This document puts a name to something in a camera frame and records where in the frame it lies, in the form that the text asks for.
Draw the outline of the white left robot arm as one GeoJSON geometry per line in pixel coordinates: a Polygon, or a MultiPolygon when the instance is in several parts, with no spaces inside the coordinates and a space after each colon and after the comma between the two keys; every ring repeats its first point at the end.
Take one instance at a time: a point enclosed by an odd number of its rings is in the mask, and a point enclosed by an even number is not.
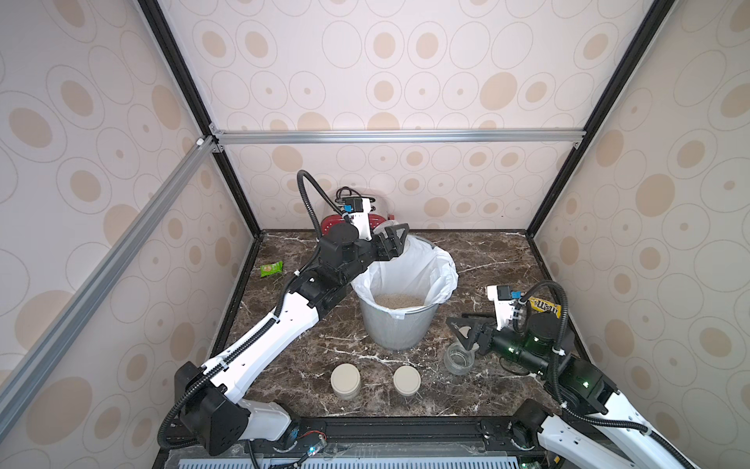
{"type": "Polygon", "coordinates": [[[187,362],[174,377],[175,404],[157,441],[162,449],[200,445],[220,455],[239,441],[287,443],[293,419],[277,403],[252,403],[245,395],[261,372],[300,335],[325,318],[350,284],[375,262],[404,253],[406,224],[386,226],[366,240],[348,222],[318,239],[310,262],[292,275],[275,308],[224,352],[198,367],[187,362]]]}

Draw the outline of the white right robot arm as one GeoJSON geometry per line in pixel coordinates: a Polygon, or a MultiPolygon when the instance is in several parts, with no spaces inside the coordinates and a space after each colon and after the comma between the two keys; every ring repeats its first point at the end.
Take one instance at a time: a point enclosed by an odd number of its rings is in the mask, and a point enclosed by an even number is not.
{"type": "Polygon", "coordinates": [[[581,468],[693,467],[601,369],[556,346],[558,338],[573,344],[574,334],[555,314],[533,314],[520,330],[470,318],[446,324],[466,351],[494,353],[539,377],[560,406],[553,414],[526,400],[509,426],[517,447],[546,449],[581,468]]]}

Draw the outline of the glass jar with rice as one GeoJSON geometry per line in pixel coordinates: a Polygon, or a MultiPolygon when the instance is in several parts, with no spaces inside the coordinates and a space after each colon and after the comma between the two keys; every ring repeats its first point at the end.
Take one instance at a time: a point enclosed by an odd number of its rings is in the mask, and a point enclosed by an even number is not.
{"type": "Polygon", "coordinates": [[[455,376],[467,375],[475,364],[473,351],[467,351],[460,343],[448,346],[443,355],[446,370],[455,376]]]}

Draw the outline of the beige lidded jar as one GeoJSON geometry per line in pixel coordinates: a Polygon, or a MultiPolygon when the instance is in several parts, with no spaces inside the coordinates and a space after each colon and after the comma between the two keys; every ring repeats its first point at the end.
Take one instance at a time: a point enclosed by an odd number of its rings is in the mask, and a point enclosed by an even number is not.
{"type": "Polygon", "coordinates": [[[337,397],[342,400],[351,400],[361,390],[361,374],[351,363],[341,363],[332,371],[330,384],[337,397]]]}
{"type": "Polygon", "coordinates": [[[380,225],[378,225],[376,228],[372,230],[372,234],[378,235],[378,234],[384,234],[386,228],[392,227],[396,225],[396,220],[387,220],[380,225]]]}

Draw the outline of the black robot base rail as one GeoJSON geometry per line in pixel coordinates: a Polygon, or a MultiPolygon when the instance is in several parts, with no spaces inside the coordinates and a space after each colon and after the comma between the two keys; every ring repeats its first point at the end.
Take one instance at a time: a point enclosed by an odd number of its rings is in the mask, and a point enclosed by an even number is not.
{"type": "Polygon", "coordinates": [[[268,449],[300,455],[312,447],[314,436],[328,444],[456,444],[539,459],[544,449],[529,430],[521,429],[524,410],[521,406],[513,416],[300,417],[279,403],[233,404],[207,395],[162,423],[154,466],[164,468],[170,457],[193,447],[210,456],[235,445],[246,453],[268,449]]]}

